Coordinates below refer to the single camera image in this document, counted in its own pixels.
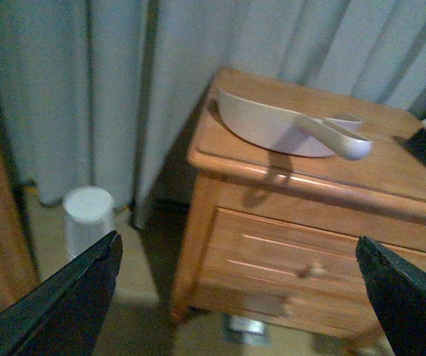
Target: curtain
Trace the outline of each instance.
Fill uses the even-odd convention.
[[[178,169],[164,159],[222,66],[423,119],[426,1],[0,1],[0,96],[20,179],[46,204],[96,184],[118,207],[134,199],[142,227],[159,172]]]

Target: wooden cabinet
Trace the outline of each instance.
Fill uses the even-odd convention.
[[[312,116],[360,116],[374,148],[356,162],[267,151],[227,129],[218,87]],[[350,340],[373,332],[377,319],[354,254],[359,236],[426,271],[426,167],[402,147],[419,128],[399,109],[221,71],[190,146],[199,175],[173,290],[175,320],[195,306]]]

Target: nightstand top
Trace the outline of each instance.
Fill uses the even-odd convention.
[[[339,156],[291,156],[250,144],[222,122],[215,100],[217,87],[314,117],[356,115],[365,122],[359,133],[374,141],[373,150],[351,162]],[[401,109],[224,69],[206,98],[188,158],[206,171],[426,220],[426,167],[399,144],[420,128],[420,121]]]

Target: white paper cup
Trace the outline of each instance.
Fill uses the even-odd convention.
[[[73,260],[115,229],[114,199],[104,189],[84,186],[63,199],[67,258]]]

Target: drawer handle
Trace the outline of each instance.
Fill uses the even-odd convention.
[[[295,313],[293,312],[293,307],[295,304],[295,300],[292,297],[285,298],[285,302],[283,305],[283,315],[284,317],[294,317]]]
[[[318,278],[324,274],[326,274],[325,267],[320,262],[312,262],[299,274],[299,277]]]

